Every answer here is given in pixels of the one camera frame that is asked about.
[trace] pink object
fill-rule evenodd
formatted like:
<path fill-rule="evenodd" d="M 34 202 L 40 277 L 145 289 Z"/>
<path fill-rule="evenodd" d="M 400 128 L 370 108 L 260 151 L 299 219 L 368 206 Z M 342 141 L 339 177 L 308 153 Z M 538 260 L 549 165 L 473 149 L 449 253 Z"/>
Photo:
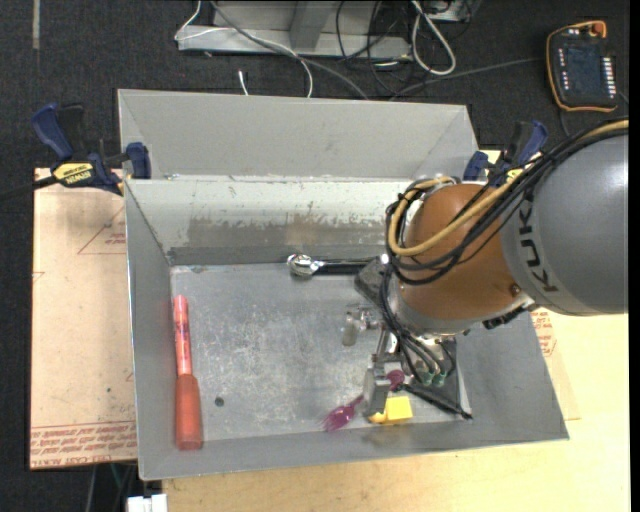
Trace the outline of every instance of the pink object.
<path fill-rule="evenodd" d="M 392 370 L 387 374 L 387 379 L 391 381 L 389 389 L 395 391 L 404 382 L 404 372 L 402 370 Z M 364 396 L 360 395 L 347 405 L 341 405 L 333 409 L 322 421 L 322 428 L 327 432 L 335 432 L 347 425 L 356 415 L 356 407 L 363 399 Z"/>

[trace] blue clamp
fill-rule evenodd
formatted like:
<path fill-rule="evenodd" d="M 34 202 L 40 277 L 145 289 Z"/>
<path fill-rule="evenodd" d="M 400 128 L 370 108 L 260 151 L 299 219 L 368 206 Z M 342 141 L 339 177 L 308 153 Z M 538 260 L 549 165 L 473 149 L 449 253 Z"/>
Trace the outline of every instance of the blue clamp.
<path fill-rule="evenodd" d="M 81 135 L 82 115 L 81 105 L 71 105 L 58 110 L 58 104 L 53 102 L 42 107 L 31 117 L 31 125 L 36 135 L 55 152 L 58 158 L 56 163 L 51 166 L 51 173 L 59 183 L 65 186 L 102 188 L 121 194 L 121 187 L 118 185 L 122 180 L 111 171 L 111 167 L 127 160 L 133 164 L 135 178 L 148 179 L 151 177 L 151 163 L 147 150 L 141 142 L 129 144 L 126 153 L 110 158 L 105 158 L 96 152 L 85 151 Z M 69 171 L 65 167 L 64 171 L 60 170 L 58 174 L 54 173 L 62 164 L 70 163 L 89 165 Z M 69 178 L 69 173 L 76 175 Z"/>
<path fill-rule="evenodd" d="M 137 179 L 151 178 L 151 162 L 149 153 L 142 142 L 132 142 L 127 146 L 127 156 L 133 165 L 133 177 Z"/>
<path fill-rule="evenodd" d="M 478 181 L 486 179 L 485 169 L 489 165 L 489 155 L 483 151 L 476 151 L 467 164 L 462 179 L 464 181 Z"/>
<path fill-rule="evenodd" d="M 524 165 L 531 160 L 533 155 L 542 149 L 542 146 L 544 146 L 549 137 L 549 132 L 540 121 L 531 121 L 531 124 L 533 125 L 533 131 L 524 148 L 520 151 L 520 155 L 518 156 L 519 165 Z"/>

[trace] yellow block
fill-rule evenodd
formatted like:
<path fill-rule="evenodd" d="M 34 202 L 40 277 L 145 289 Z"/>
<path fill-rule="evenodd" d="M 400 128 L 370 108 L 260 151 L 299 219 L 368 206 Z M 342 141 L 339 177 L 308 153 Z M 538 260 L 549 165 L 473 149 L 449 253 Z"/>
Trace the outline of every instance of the yellow block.
<path fill-rule="evenodd" d="M 384 412 L 369 416 L 369 421 L 382 425 L 394 425 L 413 418 L 408 396 L 390 396 L 384 404 Z"/>

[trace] gray metal bin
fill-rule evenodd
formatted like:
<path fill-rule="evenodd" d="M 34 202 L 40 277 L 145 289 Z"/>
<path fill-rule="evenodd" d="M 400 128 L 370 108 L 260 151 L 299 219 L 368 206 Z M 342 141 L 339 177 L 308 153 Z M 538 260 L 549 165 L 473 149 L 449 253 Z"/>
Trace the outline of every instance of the gray metal bin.
<path fill-rule="evenodd" d="M 360 393 L 374 333 L 341 344 L 353 277 L 293 278 L 285 261 L 384 251 L 385 207 L 415 177 L 460 175 L 464 106 L 120 91 L 140 476 L 146 480 L 395 457 L 567 437 L 531 321 L 458 343 L 474 419 L 412 398 L 414 418 L 321 419 Z M 204 446 L 174 444 L 171 297 L 189 298 Z"/>

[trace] black carpet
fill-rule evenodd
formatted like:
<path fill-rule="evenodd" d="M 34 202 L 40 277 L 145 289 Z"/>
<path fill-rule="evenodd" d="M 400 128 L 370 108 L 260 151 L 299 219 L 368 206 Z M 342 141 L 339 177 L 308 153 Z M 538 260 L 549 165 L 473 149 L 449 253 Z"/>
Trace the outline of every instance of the black carpet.
<path fill-rule="evenodd" d="M 173 35 L 194 7 L 195 2 L 175 1 L 41 0 L 40 49 L 35 50 L 33 2 L 0 2 L 0 190 L 27 185 L 34 167 L 53 163 L 53 153 L 29 123 L 51 101 L 82 103 L 87 139 L 104 139 L 111 154 L 119 149 L 118 88 L 241 94 L 236 72 L 242 69 L 251 94 L 305 94 L 304 70 L 290 58 L 179 52 Z M 607 23 L 617 85 L 628 98 L 629 0 L 485 0 L 463 33 L 460 27 L 448 30 L 456 72 L 537 60 L 434 82 L 397 101 L 468 105 L 481 147 L 501 147 L 516 121 L 532 119 L 548 128 L 548 145 L 555 145 L 565 134 L 545 78 L 545 40 L 557 28 L 588 19 Z M 350 69 L 334 60 L 322 62 L 372 99 L 390 95 L 366 65 Z M 390 75 L 380 79 L 398 85 Z M 321 70 L 314 70 L 314 80 L 316 97 L 357 97 Z M 574 132 L 626 113 L 628 104 L 621 100 L 613 114 L 572 113 L 565 122 Z M 84 510 L 92 468 L 30 472 L 27 464 L 32 225 L 30 195 L 0 202 L 0 511 Z"/>

